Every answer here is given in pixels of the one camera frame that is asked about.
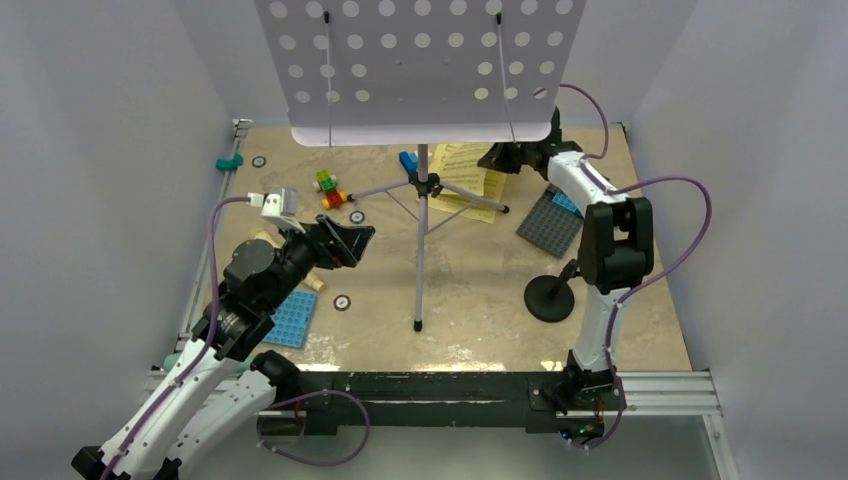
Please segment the yellow sheet music page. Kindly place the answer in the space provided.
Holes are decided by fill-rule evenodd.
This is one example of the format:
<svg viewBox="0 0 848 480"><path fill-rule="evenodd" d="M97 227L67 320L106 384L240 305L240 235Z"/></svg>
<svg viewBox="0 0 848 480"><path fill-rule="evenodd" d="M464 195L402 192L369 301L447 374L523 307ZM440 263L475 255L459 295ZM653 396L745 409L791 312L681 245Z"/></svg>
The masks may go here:
<svg viewBox="0 0 848 480"><path fill-rule="evenodd" d="M429 207L447 213L459 212L465 218L493 224L496 215L500 213L494 203L501 201L506 180L504 173L487 169L482 195L441 180L442 191L437 197L429 199Z"/></svg>
<svg viewBox="0 0 848 480"><path fill-rule="evenodd" d="M493 143L439 144L430 157L429 169L443 182L482 195L487 169L478 162L493 146Z"/></svg>

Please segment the cream yellow microphone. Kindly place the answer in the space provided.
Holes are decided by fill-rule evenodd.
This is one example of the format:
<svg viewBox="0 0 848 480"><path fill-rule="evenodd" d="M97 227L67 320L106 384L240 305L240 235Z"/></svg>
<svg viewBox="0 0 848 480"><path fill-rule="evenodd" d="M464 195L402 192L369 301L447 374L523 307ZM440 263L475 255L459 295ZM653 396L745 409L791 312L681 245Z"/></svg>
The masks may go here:
<svg viewBox="0 0 848 480"><path fill-rule="evenodd" d="M252 234L254 240L266 241L273 248L280 251L283 250L283 244L278 242L269 232L265 230L254 230ZM294 264L303 274L302 283L304 285L316 293L321 293L324 290L325 282L316 273L314 273L312 269L306 269L299 263L297 258L291 260L291 263Z"/></svg>

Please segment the black desktop microphone stand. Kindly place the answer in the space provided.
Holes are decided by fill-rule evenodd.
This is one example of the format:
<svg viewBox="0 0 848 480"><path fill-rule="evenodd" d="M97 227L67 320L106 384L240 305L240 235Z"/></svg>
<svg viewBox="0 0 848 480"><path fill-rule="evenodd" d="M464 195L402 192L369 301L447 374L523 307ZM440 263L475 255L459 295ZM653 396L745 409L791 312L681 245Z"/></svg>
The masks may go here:
<svg viewBox="0 0 848 480"><path fill-rule="evenodd" d="M568 282L579 276L578 261L571 259L558 276L540 275L533 278L523 293L528 312L546 323L565 320L575 307L575 296Z"/></svg>

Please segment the lilac tripod music stand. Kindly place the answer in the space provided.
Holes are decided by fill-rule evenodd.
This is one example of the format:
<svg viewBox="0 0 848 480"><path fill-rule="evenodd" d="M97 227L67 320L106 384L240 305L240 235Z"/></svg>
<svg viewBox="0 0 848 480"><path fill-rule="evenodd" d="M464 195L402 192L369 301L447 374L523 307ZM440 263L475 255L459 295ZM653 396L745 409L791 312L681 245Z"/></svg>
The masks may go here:
<svg viewBox="0 0 848 480"><path fill-rule="evenodd" d="M259 1L304 146L546 137L584 13L571 1Z"/></svg>

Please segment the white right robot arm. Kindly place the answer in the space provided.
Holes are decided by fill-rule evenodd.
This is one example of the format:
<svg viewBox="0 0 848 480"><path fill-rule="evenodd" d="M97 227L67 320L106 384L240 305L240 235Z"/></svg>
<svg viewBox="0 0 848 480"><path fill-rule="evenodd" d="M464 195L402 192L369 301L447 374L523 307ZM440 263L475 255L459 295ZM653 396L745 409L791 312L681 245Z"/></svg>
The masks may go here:
<svg viewBox="0 0 848 480"><path fill-rule="evenodd" d="M654 266L653 210L642 197L616 188L590 166L588 154L565 141L559 117L551 119L549 135L536 142L496 143L479 166L517 174L528 166L565 194L583 216L577 255L558 276L541 275L524 290L529 313L547 323L566 319L576 305L568 283L582 278L587 285L583 324L568 353L560 383L547 390L551 401L584 407L614 388L610 365L618 333L610 315L622 312L619 301L639 286Z"/></svg>

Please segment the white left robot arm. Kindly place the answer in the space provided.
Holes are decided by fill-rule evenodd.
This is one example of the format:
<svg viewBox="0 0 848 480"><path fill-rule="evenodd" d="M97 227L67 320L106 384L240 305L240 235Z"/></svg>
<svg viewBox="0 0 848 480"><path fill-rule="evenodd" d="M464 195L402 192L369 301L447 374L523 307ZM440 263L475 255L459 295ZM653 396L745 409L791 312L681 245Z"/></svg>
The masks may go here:
<svg viewBox="0 0 848 480"><path fill-rule="evenodd" d="M251 353L314 268L356 266L374 234L371 226L342 226L319 215L286 231L282 247L242 242L166 378L112 438L81 448L72 468L84 479L182 479L261 409L304 398L291 361L275 351Z"/></svg>

